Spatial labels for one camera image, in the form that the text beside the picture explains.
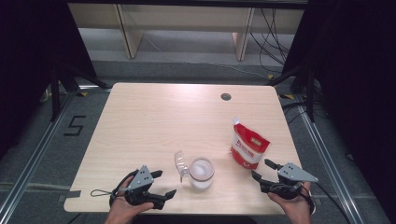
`wooden table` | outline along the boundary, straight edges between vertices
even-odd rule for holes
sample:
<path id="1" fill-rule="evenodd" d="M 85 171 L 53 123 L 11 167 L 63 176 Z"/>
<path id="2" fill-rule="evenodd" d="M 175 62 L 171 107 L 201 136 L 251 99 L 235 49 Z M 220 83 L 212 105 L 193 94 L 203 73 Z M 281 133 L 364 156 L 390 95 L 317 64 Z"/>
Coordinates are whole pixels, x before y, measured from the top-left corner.
<path id="1" fill-rule="evenodd" d="M 223 93 L 231 100 L 221 99 Z M 264 136 L 272 145 L 264 158 L 300 165 L 276 91 L 267 86 L 118 83 L 111 91 L 68 198 L 68 212 L 107 212 L 108 196 L 92 197 L 93 189 L 113 190 L 130 172 L 146 164 L 163 170 L 151 193 L 175 197 L 156 214 L 269 215 L 283 211 L 261 193 L 260 185 L 233 159 L 233 118 Z M 187 162 L 209 158 L 214 182 L 205 191 L 180 183 L 174 154 L 183 150 Z M 263 162 L 263 178 L 277 181 Z"/>

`human hand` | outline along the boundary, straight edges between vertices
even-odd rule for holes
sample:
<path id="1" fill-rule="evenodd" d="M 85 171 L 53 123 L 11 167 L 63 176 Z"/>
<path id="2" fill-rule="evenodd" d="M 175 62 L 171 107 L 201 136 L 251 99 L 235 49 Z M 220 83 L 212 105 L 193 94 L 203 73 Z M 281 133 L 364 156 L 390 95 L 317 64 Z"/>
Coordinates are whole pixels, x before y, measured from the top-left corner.
<path id="1" fill-rule="evenodd" d="M 309 197 L 309 190 L 311 183 L 303 183 L 303 187 L 306 189 L 302 190 L 302 194 Z M 285 212 L 286 216 L 290 219 L 292 224 L 309 224 L 311 223 L 311 214 L 309 211 L 308 202 L 301 195 L 294 199 L 286 200 L 281 198 L 279 195 L 269 192 L 268 197 L 279 204 Z"/>
<path id="2" fill-rule="evenodd" d="M 126 179 L 122 188 L 127 188 L 128 184 L 134 177 L 131 176 Z M 117 196 L 111 205 L 110 211 L 107 215 L 106 224 L 130 224 L 134 217 L 142 212 L 145 212 L 154 207 L 154 203 L 142 203 L 139 205 L 130 205 L 123 197 L 123 192 L 117 193 Z"/>

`floor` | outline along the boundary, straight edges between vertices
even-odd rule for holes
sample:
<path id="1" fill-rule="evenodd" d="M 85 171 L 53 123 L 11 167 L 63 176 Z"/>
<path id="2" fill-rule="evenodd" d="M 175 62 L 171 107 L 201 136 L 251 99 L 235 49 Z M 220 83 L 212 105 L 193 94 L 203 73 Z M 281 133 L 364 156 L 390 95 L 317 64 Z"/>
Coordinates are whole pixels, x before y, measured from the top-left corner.
<path id="1" fill-rule="evenodd" d="M 145 33 L 136 57 L 129 60 L 119 31 L 80 29 L 80 32 L 99 78 L 108 84 L 141 81 L 265 85 L 268 76 L 279 76 L 282 68 L 281 63 L 261 55 L 251 36 L 245 60 L 238 62 L 232 34 L 149 31 Z M 261 34 L 254 36 L 262 43 Z M 290 47 L 292 39 L 293 35 L 278 36 L 278 41 L 286 48 Z M 278 49 L 268 49 L 282 62 Z M 291 82 L 292 78 L 276 86 L 282 105 L 304 99 L 298 95 L 290 99 Z M 78 79 L 78 83 L 84 87 L 91 85 L 83 79 Z M 56 123 L 50 122 L 50 93 L 43 97 L 42 106 L 37 108 L 20 143 L 0 161 L 1 201 L 11 196 L 15 202 L 9 208 L 8 216 L 2 217 L 2 223 L 104 221 L 106 214 L 77 217 L 78 214 L 63 210 L 64 197 L 109 95 L 109 91 L 91 88 L 84 91 L 88 95 L 62 96 L 64 112 Z M 346 157 L 347 149 L 332 126 L 319 94 L 316 102 L 314 124 L 309 122 L 303 107 L 295 106 L 284 111 L 302 166 L 319 178 L 320 185 L 342 207 L 351 210 L 346 211 L 351 223 L 390 223 L 359 168 Z M 69 128 L 75 116 L 85 116 L 76 119 L 83 129 L 78 137 L 67 137 L 65 133 L 75 131 Z M 312 216 L 314 223 L 346 223 L 320 188 L 313 187 L 312 193 L 317 204 L 317 212 Z M 343 200 L 351 200 L 349 206 L 352 206 L 346 207 Z M 253 218 L 258 223 L 289 223 L 283 215 Z"/>

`red and white bag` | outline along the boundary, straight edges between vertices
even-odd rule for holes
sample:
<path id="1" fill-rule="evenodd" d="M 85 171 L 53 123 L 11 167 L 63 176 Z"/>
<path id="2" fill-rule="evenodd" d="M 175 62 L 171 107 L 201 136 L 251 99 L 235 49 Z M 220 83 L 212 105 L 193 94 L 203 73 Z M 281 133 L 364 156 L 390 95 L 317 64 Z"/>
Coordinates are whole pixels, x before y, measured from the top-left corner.
<path id="1" fill-rule="evenodd" d="M 270 142 L 233 119 L 233 158 L 243 167 L 255 170 Z"/>

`light wood tabletop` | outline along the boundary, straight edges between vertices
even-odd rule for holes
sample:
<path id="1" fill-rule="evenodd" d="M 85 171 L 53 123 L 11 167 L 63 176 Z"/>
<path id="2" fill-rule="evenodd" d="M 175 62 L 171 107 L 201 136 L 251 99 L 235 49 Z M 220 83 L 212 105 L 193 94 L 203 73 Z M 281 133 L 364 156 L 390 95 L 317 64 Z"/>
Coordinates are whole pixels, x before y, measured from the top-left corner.
<path id="1" fill-rule="evenodd" d="M 231 99 L 221 98 L 223 93 Z M 275 170 L 263 159 L 301 165 L 288 124 L 273 87 L 203 84 L 117 83 L 97 123 L 68 198 L 68 212 L 108 212 L 109 196 L 91 191 L 113 190 L 130 172 L 146 164 L 163 170 L 150 193 L 175 197 L 155 214 L 270 215 L 282 209 L 261 193 L 249 170 L 233 159 L 233 118 L 271 142 L 256 170 L 277 182 Z M 194 189 L 187 178 L 180 183 L 174 154 L 183 150 L 187 163 L 198 157 L 215 167 L 209 189 Z"/>

